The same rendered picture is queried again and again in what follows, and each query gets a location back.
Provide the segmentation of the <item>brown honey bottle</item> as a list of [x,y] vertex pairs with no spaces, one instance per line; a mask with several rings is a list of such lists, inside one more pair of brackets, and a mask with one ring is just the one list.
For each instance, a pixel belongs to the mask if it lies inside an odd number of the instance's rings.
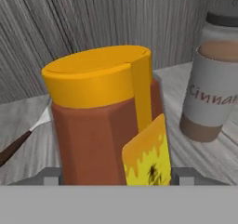
[[42,75],[64,184],[170,183],[165,114],[149,48],[77,52],[50,62]]

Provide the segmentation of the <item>cinnamon jar, grey label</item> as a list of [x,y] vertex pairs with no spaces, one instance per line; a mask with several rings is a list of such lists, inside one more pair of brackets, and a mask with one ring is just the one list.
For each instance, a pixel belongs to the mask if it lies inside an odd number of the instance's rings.
[[196,48],[179,127],[188,138],[217,138],[238,104],[238,10],[211,9]]

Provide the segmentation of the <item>brown-handled utensil, silver tip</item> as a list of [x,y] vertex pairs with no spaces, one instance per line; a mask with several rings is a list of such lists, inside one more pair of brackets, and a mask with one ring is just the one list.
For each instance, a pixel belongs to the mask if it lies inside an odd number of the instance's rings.
[[23,135],[18,137],[4,150],[0,152],[0,167],[2,167],[20,148],[20,146],[26,141],[26,139],[32,134],[32,132],[40,125],[49,123],[51,121],[50,106],[47,106],[37,122],[27,130]]

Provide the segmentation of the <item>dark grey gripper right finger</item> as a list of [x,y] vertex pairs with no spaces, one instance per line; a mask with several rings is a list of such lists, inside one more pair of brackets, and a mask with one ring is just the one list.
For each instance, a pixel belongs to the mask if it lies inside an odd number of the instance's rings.
[[178,186],[224,186],[223,182],[207,178],[192,167],[173,167],[171,184]]

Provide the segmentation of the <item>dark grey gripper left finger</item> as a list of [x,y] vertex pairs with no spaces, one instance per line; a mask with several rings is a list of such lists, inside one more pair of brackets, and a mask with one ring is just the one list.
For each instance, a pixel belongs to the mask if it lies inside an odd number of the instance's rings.
[[46,167],[37,175],[11,183],[11,186],[59,186],[61,184],[61,169],[59,167]]

